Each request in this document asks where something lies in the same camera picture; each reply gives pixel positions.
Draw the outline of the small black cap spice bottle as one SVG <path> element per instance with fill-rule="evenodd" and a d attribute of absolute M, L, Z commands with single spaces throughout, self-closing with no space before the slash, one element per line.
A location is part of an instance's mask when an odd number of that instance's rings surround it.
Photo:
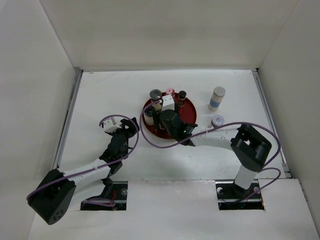
<path fill-rule="evenodd" d="M 179 91 L 178 93 L 178 106 L 180 108 L 184 107 L 187 93 L 184 90 Z"/>

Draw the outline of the clear cap salt grinder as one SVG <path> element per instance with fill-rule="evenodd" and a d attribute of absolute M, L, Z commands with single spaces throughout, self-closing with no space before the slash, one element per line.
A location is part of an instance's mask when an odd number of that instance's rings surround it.
<path fill-rule="evenodd" d="M 162 109 L 162 103 L 156 101 L 160 101 L 162 99 L 162 92 L 159 89 L 152 89 L 149 93 L 149 97 L 151 102 L 153 103 L 152 106 L 156 111 L 160 111 Z"/>

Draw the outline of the black knob cap salt bottle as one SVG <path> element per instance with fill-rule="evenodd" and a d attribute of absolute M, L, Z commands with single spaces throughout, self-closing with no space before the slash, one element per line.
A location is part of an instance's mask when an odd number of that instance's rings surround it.
<path fill-rule="evenodd" d="M 143 113 L 145 124 L 148 126 L 154 125 L 153 111 L 154 108 L 149 106 Z"/>

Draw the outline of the pink lid spice jar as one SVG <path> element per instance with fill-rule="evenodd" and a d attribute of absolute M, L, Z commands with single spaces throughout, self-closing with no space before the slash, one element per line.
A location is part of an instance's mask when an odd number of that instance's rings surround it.
<path fill-rule="evenodd" d="M 172 87 L 169 87 L 169 88 L 166 89 L 165 94 L 174 96 L 175 95 L 175 90 Z"/>

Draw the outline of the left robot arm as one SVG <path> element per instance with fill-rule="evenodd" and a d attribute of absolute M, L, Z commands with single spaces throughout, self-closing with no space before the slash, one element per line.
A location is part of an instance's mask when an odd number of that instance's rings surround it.
<path fill-rule="evenodd" d="M 82 167 L 60 171 L 49 171 L 38 187 L 27 197 L 27 204 L 48 224 L 58 222 L 67 212 L 76 191 L 96 182 L 95 193 L 100 199 L 112 195 L 110 177 L 123 166 L 123 160 L 133 152 L 129 146 L 132 137 L 139 137 L 139 124 L 135 117 L 120 116 L 120 124 L 115 115 L 103 118 L 99 126 L 111 139 L 106 150 L 93 162 Z"/>

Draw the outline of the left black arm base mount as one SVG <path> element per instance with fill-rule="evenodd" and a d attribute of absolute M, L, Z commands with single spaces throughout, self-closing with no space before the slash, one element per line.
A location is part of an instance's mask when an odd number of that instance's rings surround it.
<path fill-rule="evenodd" d="M 125 211 L 127 209 L 128 181 L 103 182 L 104 189 L 99 195 L 94 195 L 81 202 L 81 211 Z"/>

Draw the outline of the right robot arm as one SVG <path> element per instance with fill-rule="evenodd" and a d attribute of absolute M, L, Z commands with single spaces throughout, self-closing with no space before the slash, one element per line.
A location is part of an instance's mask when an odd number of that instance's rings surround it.
<path fill-rule="evenodd" d="M 271 142 L 250 124 L 229 129 L 201 128 L 197 124 L 184 123 L 180 115 L 171 109 L 161 112 L 158 119 L 180 145 L 233 151 L 241 164 L 231 189 L 238 198 L 250 192 L 250 186 L 263 169 L 272 148 Z"/>

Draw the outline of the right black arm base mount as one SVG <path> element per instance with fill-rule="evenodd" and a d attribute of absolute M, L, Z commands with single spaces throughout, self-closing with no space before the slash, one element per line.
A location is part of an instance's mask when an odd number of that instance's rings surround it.
<path fill-rule="evenodd" d="M 261 193 L 253 194 L 260 187 L 257 181 L 248 189 L 243 189 L 233 182 L 218 182 L 215 187 L 218 208 L 221 211 L 265 209 Z"/>

